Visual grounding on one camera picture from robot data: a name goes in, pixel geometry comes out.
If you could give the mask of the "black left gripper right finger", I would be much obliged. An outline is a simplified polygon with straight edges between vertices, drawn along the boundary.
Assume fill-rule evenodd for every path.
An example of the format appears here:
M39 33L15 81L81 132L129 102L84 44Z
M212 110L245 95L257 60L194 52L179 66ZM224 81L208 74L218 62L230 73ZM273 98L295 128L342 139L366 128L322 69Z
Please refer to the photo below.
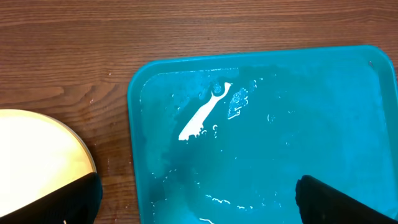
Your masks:
M303 224L397 224L310 175L297 181L295 201Z

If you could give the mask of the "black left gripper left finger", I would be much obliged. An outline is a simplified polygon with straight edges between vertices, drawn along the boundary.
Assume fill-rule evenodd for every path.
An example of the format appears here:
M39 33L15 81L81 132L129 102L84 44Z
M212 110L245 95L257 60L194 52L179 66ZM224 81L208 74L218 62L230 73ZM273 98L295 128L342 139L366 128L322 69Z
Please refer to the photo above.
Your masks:
M100 177L92 172L1 217L1 223L93 224L102 198Z

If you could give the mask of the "yellow-green plate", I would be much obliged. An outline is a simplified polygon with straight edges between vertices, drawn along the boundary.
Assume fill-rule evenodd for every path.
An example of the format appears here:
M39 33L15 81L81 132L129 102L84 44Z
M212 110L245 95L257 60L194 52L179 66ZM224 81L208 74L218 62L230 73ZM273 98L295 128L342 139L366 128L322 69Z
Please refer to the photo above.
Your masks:
M82 139L66 124L26 110L1 110L1 215L96 172Z

